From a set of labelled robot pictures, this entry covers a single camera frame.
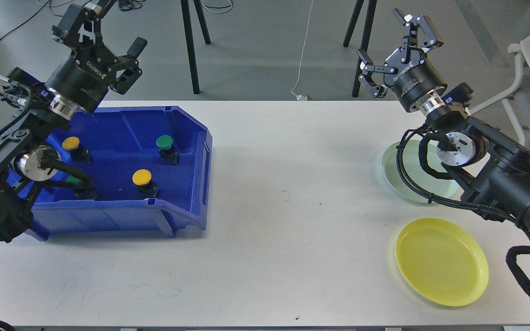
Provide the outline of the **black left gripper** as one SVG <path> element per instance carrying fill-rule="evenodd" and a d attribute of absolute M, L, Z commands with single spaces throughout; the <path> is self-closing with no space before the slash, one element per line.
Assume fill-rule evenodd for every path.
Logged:
<path fill-rule="evenodd" d="M 71 48 L 71 53 L 46 80 L 46 88 L 63 97 L 81 111 L 93 113 L 109 89 L 126 94 L 141 77 L 138 57 L 148 41 L 137 37 L 126 55 L 116 57 L 103 43 L 101 5 L 70 5 L 52 37 Z"/>

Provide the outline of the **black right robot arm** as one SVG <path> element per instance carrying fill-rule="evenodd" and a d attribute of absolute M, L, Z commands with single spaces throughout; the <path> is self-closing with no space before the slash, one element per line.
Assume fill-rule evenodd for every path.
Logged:
<path fill-rule="evenodd" d="M 473 90 L 467 83 L 448 90 L 427 58 L 444 43 L 428 16 L 393 13 L 404 28 L 402 44 L 383 65 L 375 65 L 365 50 L 357 54 L 359 81 L 372 96 L 383 98 L 391 90 L 406 112 L 421 111 L 426 118 L 422 126 L 407 130 L 396 148 L 400 178 L 429 203 L 471 210 L 485 220 L 509 220 L 530 241 L 530 149 L 469 114 Z M 408 175 L 403 154 L 414 135 L 421 136 L 421 169 L 457 182 L 463 190 L 460 200 L 432 193 Z M 530 297 L 530 245 L 511 247 L 506 262 Z"/>

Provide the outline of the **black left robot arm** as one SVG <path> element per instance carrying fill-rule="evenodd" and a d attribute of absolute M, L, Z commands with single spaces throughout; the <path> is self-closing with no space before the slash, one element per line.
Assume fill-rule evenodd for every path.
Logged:
<path fill-rule="evenodd" d="M 109 90 L 125 94 L 141 76 L 145 39 L 138 37 L 122 56 L 103 42 L 101 21 L 113 4 L 68 7 L 52 33 L 71 54 L 46 82 L 19 68 L 1 77 L 0 100 L 19 114 L 0 130 L 0 241 L 11 242 L 32 228 L 31 209 L 44 187 L 92 187 L 91 177 L 63 162 L 46 139 L 55 128 L 68 130 L 77 112 L 94 113 Z"/>

